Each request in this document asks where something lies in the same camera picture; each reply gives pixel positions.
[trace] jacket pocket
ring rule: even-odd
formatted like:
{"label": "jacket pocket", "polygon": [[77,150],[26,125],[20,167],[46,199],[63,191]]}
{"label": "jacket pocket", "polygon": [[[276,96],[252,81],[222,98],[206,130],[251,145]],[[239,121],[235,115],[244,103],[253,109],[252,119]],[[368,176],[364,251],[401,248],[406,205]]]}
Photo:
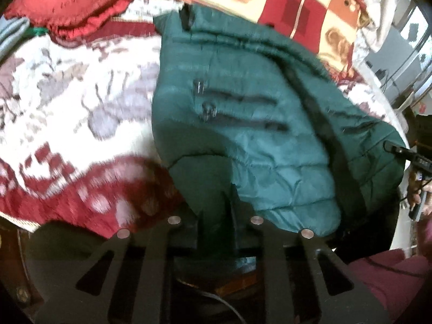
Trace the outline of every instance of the jacket pocket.
{"label": "jacket pocket", "polygon": [[230,92],[228,90],[216,89],[212,87],[206,87],[204,81],[194,80],[194,92],[195,96],[217,98],[225,101],[234,101],[238,103],[251,103],[251,104],[269,104],[277,105],[277,101],[273,98],[262,96],[262,95],[240,95]]}
{"label": "jacket pocket", "polygon": [[247,120],[226,113],[221,113],[217,110],[216,105],[210,102],[204,102],[202,104],[200,119],[205,123],[221,126],[254,128],[257,130],[273,130],[281,132],[288,131],[288,126],[285,123],[273,120]]}

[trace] human hand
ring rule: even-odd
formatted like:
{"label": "human hand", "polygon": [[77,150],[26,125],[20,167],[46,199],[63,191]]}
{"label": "human hand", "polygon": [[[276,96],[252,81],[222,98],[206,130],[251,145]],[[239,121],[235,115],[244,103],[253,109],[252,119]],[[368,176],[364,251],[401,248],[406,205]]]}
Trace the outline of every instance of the human hand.
{"label": "human hand", "polygon": [[418,180],[418,173],[416,169],[412,169],[410,172],[410,176],[408,178],[408,192],[407,199],[410,207],[413,207],[416,204],[420,204],[422,202],[420,198],[421,191],[425,191],[426,201],[423,207],[423,214],[432,217],[432,181],[429,182],[426,186],[427,181]]}

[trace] black metal bracket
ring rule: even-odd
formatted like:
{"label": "black metal bracket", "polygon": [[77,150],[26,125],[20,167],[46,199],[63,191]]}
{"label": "black metal bracket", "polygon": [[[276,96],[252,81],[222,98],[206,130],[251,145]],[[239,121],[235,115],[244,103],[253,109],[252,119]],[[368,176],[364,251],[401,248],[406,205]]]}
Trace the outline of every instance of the black metal bracket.
{"label": "black metal bracket", "polygon": [[[305,266],[315,286],[311,294],[318,299],[320,324],[387,324],[388,314],[379,301],[357,280],[348,267],[328,248],[312,230],[303,229],[292,233],[278,229],[273,223],[257,216],[253,208],[241,202],[236,189],[232,189],[232,219],[234,224],[235,250],[240,257],[258,255],[264,268],[264,291],[266,324],[294,324],[295,304],[292,284],[287,267],[290,247],[301,247],[305,253]],[[132,324],[169,323],[166,318],[165,294],[167,262],[172,255],[193,254],[199,239],[198,218],[187,208],[163,220],[149,230],[135,235],[122,229],[106,241],[72,277],[41,308],[36,324],[109,324],[109,306],[117,277],[127,248],[131,245],[145,248],[145,255],[135,293]],[[77,284],[100,259],[111,255],[111,263],[101,286],[100,293],[89,294],[77,289]],[[321,258],[348,284],[342,293],[329,291],[329,281]]]}

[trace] metal bolt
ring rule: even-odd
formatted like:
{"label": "metal bolt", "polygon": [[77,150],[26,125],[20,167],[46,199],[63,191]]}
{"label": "metal bolt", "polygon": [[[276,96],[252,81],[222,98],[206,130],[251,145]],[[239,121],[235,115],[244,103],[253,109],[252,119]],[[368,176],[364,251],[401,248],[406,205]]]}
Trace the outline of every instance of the metal bolt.
{"label": "metal bolt", "polygon": [[311,229],[303,229],[301,234],[305,239],[312,239],[315,235]]}
{"label": "metal bolt", "polygon": [[16,297],[21,303],[28,303],[30,301],[29,291],[23,286],[16,288]]}
{"label": "metal bolt", "polygon": [[168,224],[177,225],[180,224],[181,218],[178,215],[172,215],[168,218]]}
{"label": "metal bolt", "polygon": [[258,215],[254,215],[254,216],[251,218],[251,223],[252,223],[252,224],[255,224],[255,225],[261,225],[261,224],[264,223],[264,219],[263,219],[263,217],[260,217],[260,216],[258,216]]}
{"label": "metal bolt", "polygon": [[119,239],[126,239],[128,238],[130,235],[130,231],[127,229],[120,229],[119,231],[117,231],[117,237]]}

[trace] bedding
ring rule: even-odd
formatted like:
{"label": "bedding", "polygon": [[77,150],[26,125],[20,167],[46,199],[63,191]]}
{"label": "bedding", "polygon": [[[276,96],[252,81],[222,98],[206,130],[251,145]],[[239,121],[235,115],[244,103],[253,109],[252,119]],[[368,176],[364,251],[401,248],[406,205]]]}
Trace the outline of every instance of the bedding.
{"label": "bedding", "polygon": [[[160,37],[143,21],[181,5],[135,0],[94,39],[66,48],[33,38],[0,64],[0,216],[29,231],[64,220],[110,237],[178,206],[149,121]],[[351,80],[339,83],[344,95],[404,138],[385,97]]]}
{"label": "bedding", "polygon": [[364,44],[366,44],[367,53],[370,50],[378,52],[392,25],[397,0],[364,0],[364,3],[371,21],[366,27],[359,30],[358,38],[362,40],[356,42],[356,44],[358,44],[359,48],[362,47],[362,44],[365,47]]}
{"label": "bedding", "polygon": [[357,0],[183,0],[269,25],[317,54],[335,81],[352,79]]}
{"label": "bedding", "polygon": [[30,27],[28,18],[12,18],[6,20],[0,17],[0,62],[8,52],[23,38]]}

